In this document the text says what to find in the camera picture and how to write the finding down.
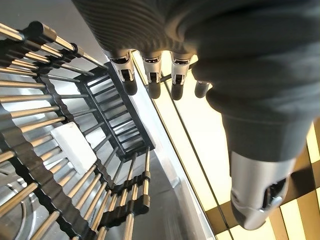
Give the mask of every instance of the yellow light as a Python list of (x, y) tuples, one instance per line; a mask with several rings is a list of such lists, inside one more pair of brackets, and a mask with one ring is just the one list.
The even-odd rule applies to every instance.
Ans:
[(289, 239), (306, 240), (297, 200), (292, 200), (280, 208)]
[(274, 230), (271, 226), (270, 219), (265, 220), (265, 224), (256, 230), (248, 231), (243, 229), (240, 225), (230, 229), (234, 239), (245, 240), (276, 240)]
[(310, 130), (306, 136), (306, 144), (310, 156), (310, 162), (313, 164), (320, 160), (319, 147), (314, 123), (311, 124)]

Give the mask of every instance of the black rubber fingertip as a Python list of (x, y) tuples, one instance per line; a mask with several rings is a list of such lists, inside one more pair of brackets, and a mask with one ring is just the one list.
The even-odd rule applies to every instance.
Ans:
[(209, 89), (209, 84), (207, 82), (196, 82), (194, 88), (194, 94), (197, 98), (202, 99)]
[(152, 99), (157, 99), (160, 97), (160, 93), (161, 93), (161, 86), (160, 86), (160, 82), (156, 83), (156, 82), (152, 82), (148, 84), (148, 90), (149, 90), (149, 96)]
[(171, 96), (173, 100), (180, 100), (184, 92), (184, 86), (181, 84), (172, 84)]
[(122, 85), (126, 94), (133, 96), (137, 93), (138, 87), (136, 80), (122, 82)]

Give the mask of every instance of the white sponge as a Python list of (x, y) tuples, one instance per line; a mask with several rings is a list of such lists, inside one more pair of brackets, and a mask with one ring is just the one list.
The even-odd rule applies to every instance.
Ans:
[(86, 173), (97, 160), (97, 156), (74, 122), (52, 129), (51, 135), (79, 174)]

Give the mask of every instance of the robotic hand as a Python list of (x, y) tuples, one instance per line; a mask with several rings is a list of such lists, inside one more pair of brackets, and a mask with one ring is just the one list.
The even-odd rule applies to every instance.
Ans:
[(320, 112), (319, 1), (73, 2), (129, 95), (137, 92), (130, 49), (140, 51), (155, 99), (161, 52), (171, 51), (174, 100), (182, 97), (197, 54), (195, 94), (206, 94), (222, 115), (234, 216), (247, 230), (259, 228), (283, 201), (295, 157)]

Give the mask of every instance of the dish rack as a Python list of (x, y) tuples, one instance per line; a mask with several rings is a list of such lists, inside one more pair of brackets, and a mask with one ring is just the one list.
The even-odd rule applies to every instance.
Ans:
[[(123, 239), (131, 239), (135, 216), (147, 213), (150, 207), (150, 151), (155, 146), (111, 63), (100, 63), (38, 21), (20, 31), (0, 23), (0, 33), (6, 37), (0, 40), (0, 73), (11, 76), (9, 80), (0, 80), (0, 87), (32, 89), (36, 93), (0, 96), (0, 164), (10, 163), (23, 179), (19, 180), (21, 190), (0, 206), (0, 218), (15, 206), (26, 205), (26, 199), (36, 197), (49, 212), (49, 217), (30, 237), (32, 240), (42, 239), (54, 222), (73, 240), (105, 239), (109, 228), (125, 222)], [(96, 68), (87, 71), (69, 65), (77, 58), (93, 63)], [(54, 75), (50, 73), (54, 69), (80, 75), (74, 78)], [(25, 81), (17, 81), (17, 76), (23, 76)], [(78, 94), (59, 94), (56, 88), (59, 82), (73, 85)], [(71, 113), (66, 102), (72, 99), (82, 99), (87, 108)], [(33, 105), (35, 102), (46, 102), (46, 106), (30, 108), (37, 106)], [(7, 105), (11, 103), (18, 103), (23, 108), (8, 109)], [(96, 124), (82, 129), (77, 119), (85, 115), (91, 115)], [(62, 150), (57, 144), (42, 154), (37, 154), (37, 148), (55, 141), (50, 129), (70, 122), (78, 126), (84, 137), (99, 129), (104, 138), (95, 146), (91, 145), (96, 162), (70, 191), (65, 192), (64, 186), (77, 174), (76, 170), (70, 167), (56, 179), (59, 171), (70, 165), (68, 158), (59, 157)], [(107, 142), (112, 152), (100, 159), (97, 152)], [(133, 176), (136, 158), (144, 154), (144, 171)], [(112, 160), (118, 161), (118, 166), (110, 176), (108, 166)], [(122, 166), (128, 161), (126, 180), (117, 184)], [(92, 175), (93, 180), (83, 189)], [(96, 195), (81, 215), (81, 208), (97, 184)], [(140, 186), (142, 194), (138, 196)], [(73, 204), (72, 198), (79, 190), (83, 194)]]

